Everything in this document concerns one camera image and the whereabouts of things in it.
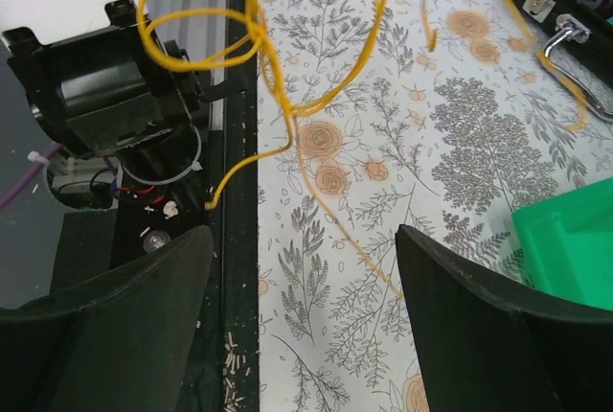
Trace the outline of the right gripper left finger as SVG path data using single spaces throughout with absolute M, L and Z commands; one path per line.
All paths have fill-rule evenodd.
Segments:
M 197 226 L 167 245 L 1 311 L 4 411 L 172 411 L 214 242 Z

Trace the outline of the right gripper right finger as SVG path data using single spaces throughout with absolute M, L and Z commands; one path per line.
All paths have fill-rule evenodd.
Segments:
M 396 249 L 431 410 L 611 410 L 611 311 L 519 284 L 408 225 Z

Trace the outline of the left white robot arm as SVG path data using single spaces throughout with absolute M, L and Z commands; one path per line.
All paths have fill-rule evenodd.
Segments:
M 40 127 L 70 155 L 113 156 L 131 183 L 200 210 L 210 197 L 210 106 L 247 83 L 154 62 L 137 2 L 1 0 L 8 63 Z

